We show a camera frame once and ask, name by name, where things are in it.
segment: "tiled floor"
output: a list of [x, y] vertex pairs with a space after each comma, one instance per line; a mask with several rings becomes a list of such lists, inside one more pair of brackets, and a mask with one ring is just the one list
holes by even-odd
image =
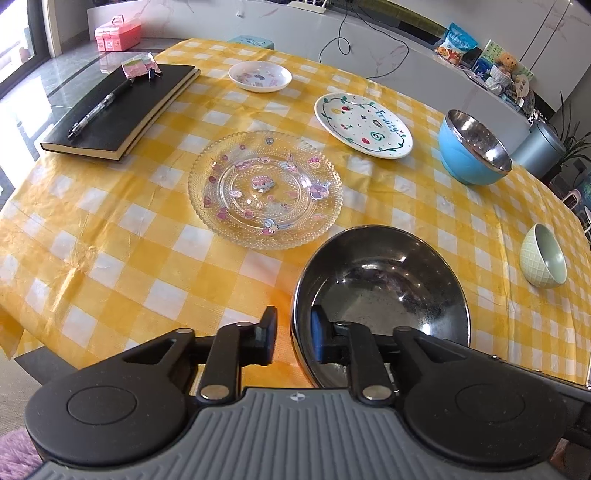
[[0, 209], [41, 155], [41, 140], [76, 102], [123, 60], [179, 41], [146, 38], [129, 51], [100, 55], [88, 42], [48, 60], [0, 100]]

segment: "black metal bowl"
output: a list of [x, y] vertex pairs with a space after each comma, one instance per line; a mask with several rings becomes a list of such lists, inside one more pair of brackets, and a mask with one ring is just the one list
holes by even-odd
[[470, 344], [466, 297], [452, 269], [429, 244], [397, 228], [367, 225], [335, 235], [295, 288], [291, 338], [298, 359], [317, 386], [344, 387], [344, 367], [314, 359], [310, 309], [317, 304], [331, 322], [363, 323], [372, 333], [391, 335], [408, 325]]

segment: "teal stool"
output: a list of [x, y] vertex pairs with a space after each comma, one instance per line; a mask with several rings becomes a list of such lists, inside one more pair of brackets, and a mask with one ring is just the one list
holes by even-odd
[[230, 43], [242, 43], [244, 45], [253, 45], [255, 47], [275, 50], [275, 44], [271, 40], [261, 37], [251, 37], [249, 35], [240, 35], [230, 40]]

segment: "notebook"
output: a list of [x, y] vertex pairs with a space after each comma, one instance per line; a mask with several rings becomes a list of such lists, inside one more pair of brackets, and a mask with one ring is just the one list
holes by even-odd
[[41, 142], [41, 147], [52, 152], [119, 160], [200, 73], [192, 65], [158, 66], [161, 77], [151, 82], [147, 77], [138, 78], [77, 137], [68, 139], [72, 125], [125, 81], [121, 67], [115, 70], [71, 108]]

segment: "clear glass plate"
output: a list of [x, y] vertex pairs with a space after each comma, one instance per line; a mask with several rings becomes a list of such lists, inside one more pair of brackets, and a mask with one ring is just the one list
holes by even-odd
[[189, 175], [189, 197], [203, 222], [254, 249], [294, 248], [325, 233], [343, 203], [327, 158], [279, 132], [239, 132], [211, 143]]

